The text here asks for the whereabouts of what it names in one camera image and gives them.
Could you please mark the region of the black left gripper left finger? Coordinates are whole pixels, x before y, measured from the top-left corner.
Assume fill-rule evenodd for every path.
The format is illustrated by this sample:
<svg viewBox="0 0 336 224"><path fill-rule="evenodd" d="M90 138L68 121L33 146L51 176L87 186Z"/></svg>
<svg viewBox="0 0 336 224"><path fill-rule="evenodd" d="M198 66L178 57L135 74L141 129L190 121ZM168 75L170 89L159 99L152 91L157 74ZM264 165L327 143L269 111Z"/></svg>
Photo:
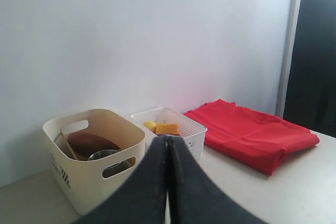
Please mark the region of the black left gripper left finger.
<svg viewBox="0 0 336 224"><path fill-rule="evenodd" d="M165 223L167 140L154 138L126 181L75 223Z"/></svg>

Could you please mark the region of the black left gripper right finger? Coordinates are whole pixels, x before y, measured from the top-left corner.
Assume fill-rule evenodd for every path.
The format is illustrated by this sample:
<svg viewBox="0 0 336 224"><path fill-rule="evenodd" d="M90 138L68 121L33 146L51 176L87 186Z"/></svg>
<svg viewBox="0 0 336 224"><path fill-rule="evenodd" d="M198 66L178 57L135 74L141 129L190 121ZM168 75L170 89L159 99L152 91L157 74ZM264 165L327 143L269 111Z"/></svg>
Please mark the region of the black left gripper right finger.
<svg viewBox="0 0 336 224"><path fill-rule="evenodd" d="M169 136L167 147L171 223L265 223L215 185L182 138Z"/></svg>

